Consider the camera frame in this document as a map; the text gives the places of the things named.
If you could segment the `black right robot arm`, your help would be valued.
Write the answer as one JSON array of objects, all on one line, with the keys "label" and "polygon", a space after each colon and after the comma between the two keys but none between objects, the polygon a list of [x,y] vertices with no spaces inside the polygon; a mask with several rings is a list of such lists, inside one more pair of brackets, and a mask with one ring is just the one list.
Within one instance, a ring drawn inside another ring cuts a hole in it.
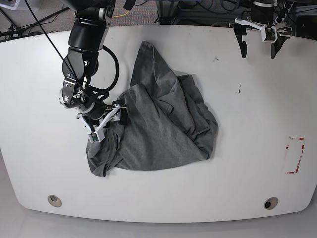
[{"label": "black right robot arm", "polygon": [[[104,128],[110,122],[126,121],[126,107],[119,101],[111,105],[104,103],[119,79],[119,61],[104,46],[115,1],[70,0],[68,3],[75,10],[75,19],[68,40],[68,53],[62,63],[64,81],[59,102],[67,109],[77,109],[77,118],[88,129],[89,140],[101,142],[105,138]],[[115,65],[114,80],[104,89],[91,85],[91,78],[99,67],[98,56],[101,50],[113,58]]]}]

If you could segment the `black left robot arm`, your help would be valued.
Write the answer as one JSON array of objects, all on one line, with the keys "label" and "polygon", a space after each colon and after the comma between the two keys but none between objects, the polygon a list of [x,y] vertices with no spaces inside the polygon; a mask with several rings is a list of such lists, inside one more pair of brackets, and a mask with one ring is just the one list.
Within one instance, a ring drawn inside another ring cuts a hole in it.
[{"label": "black left robot arm", "polygon": [[259,30],[261,40],[271,44],[270,56],[275,58],[281,50],[286,40],[290,38],[292,27],[287,26],[283,19],[274,18],[274,1],[272,0],[253,0],[251,1],[250,19],[235,19],[232,24],[234,34],[238,41],[241,56],[247,56],[247,43],[243,37],[247,35],[248,27]]}]

